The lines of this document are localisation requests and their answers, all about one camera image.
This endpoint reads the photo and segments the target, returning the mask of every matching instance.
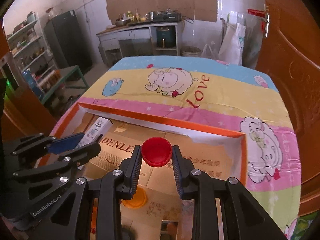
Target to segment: wall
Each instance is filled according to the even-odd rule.
[[[206,43],[215,43],[217,49],[221,45],[222,21],[227,19],[230,11],[247,12],[247,8],[263,10],[265,0],[218,0],[218,20],[216,23],[195,21],[194,24],[186,23],[182,38],[186,45],[203,48]],[[75,9],[83,35],[88,43],[92,60],[102,62],[96,34],[111,25],[106,11],[106,0],[62,0],[60,4],[63,12]]]
[[[54,7],[57,13],[61,13],[59,4],[62,0],[15,0],[3,17],[4,31],[12,33],[16,25],[26,20],[30,11],[39,14],[41,25],[47,22],[45,11]]]

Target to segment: cardboard backsplash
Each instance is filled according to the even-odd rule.
[[[106,0],[109,19],[114,24],[119,14],[138,10],[141,17],[149,11],[178,10],[183,16],[200,21],[217,21],[217,0]]]

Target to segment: black refrigerator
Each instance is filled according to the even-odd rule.
[[[58,68],[79,65],[82,74],[90,70],[92,61],[74,10],[52,18],[44,27],[44,34]],[[68,81],[79,78],[74,74]]]

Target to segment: blue cartoon sheep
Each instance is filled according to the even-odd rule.
[[[121,78],[113,78],[109,80],[103,89],[102,95],[104,95],[105,97],[115,95],[122,86],[122,83],[123,79]]]

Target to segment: drawer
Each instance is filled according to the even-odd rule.
[[[107,40],[101,42],[102,47],[104,50],[111,50],[111,49],[119,49],[119,42],[117,39]]]
[[[148,28],[148,29],[117,32],[117,38],[118,40],[150,39],[150,31]]]
[[[116,33],[110,33],[110,34],[106,33],[105,35],[99,37],[101,42],[111,40],[111,39],[116,39],[116,38],[117,38]]]

